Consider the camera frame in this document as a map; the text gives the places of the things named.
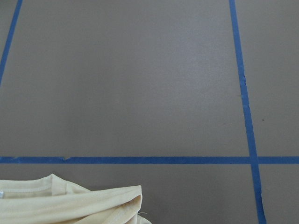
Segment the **brown paper table cover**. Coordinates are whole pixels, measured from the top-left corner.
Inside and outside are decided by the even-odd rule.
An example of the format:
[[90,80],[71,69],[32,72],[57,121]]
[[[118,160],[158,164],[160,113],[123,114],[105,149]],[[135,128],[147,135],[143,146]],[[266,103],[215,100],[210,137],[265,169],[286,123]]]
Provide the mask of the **brown paper table cover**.
[[51,173],[154,224],[298,223],[298,1],[1,1],[0,177]]

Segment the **cream long sleeve shirt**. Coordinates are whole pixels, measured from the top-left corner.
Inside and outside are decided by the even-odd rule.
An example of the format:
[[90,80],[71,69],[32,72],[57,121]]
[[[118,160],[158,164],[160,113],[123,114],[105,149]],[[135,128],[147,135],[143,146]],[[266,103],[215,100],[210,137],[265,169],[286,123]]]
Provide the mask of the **cream long sleeve shirt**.
[[148,224],[141,186],[91,191],[54,174],[0,181],[2,224]]

